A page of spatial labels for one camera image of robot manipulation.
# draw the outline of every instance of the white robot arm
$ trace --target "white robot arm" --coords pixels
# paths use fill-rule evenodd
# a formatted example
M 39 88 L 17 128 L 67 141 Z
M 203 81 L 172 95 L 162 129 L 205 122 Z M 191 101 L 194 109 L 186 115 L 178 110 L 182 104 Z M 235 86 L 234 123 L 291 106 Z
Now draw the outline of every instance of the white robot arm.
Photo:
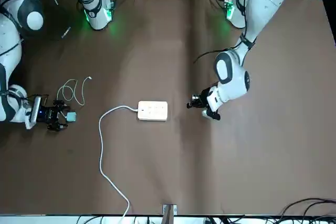
M 219 53 L 214 62 L 214 71 L 219 82 L 193 95 L 187 108 L 204 108 L 205 117 L 220 120 L 218 108 L 223 103 L 239 98 L 250 87 L 250 77 L 243 68 L 246 53 L 255 44 L 262 29 L 271 20 L 284 0 L 233 0 L 235 11 L 231 22 L 243 30 L 237 44 Z
M 88 21 L 101 30 L 112 20 L 111 0 L 81 0 Z M 39 0 L 0 0 L 0 121 L 26 124 L 31 129 L 38 121 L 40 99 L 31 106 L 26 91 L 18 86 L 8 87 L 8 80 L 21 59 L 20 33 L 42 28 L 43 11 Z

